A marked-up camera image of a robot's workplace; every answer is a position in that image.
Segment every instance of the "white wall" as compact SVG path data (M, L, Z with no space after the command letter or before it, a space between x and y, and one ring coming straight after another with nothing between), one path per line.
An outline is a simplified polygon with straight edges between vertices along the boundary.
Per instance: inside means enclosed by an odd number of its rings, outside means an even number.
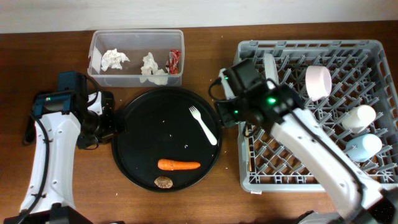
M0 0L0 33L398 19L398 0Z

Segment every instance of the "fork handle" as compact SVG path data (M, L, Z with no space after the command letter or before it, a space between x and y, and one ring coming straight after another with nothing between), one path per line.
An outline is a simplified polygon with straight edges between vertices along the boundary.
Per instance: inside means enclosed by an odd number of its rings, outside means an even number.
M206 124L201 119L199 119L198 121L199 121L201 128L204 130L207 138L209 139L210 144L212 144L214 146L217 145L216 137L214 137L213 133L211 133L209 128L207 128Z

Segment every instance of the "carrot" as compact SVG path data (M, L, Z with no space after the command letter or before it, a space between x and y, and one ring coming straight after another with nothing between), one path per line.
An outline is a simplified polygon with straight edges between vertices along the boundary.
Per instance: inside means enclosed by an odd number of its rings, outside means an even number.
M180 162L170 159L160 159L157 167L162 170L190 170L200 167L199 162Z

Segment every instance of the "dish rack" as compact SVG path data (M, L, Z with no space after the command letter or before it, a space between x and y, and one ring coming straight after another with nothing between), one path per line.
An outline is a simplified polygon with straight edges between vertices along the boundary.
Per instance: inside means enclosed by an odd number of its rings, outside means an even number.
M329 137L345 150L346 143L363 134L381 138L383 147L366 162L354 162L361 170L389 189L398 186L397 92L382 44L376 40L272 40L239 43L234 64L251 58L265 76L264 54L272 54L279 83L299 93L305 106ZM329 69L332 91L328 98L312 102L305 88L309 65ZM358 134L345 130L341 121L358 105L372 106L375 121ZM264 130L250 138L239 124L239 174L241 186L252 194L261 192L320 192L323 187L292 152ZM247 132L254 127L248 125Z

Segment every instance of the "red wrapper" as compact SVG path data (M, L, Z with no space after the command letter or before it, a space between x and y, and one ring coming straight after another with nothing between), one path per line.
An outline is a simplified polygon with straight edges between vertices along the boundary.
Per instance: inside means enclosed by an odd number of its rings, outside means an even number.
M181 56L181 51L170 50L169 58L166 61L166 69L170 74L178 74L178 59Z

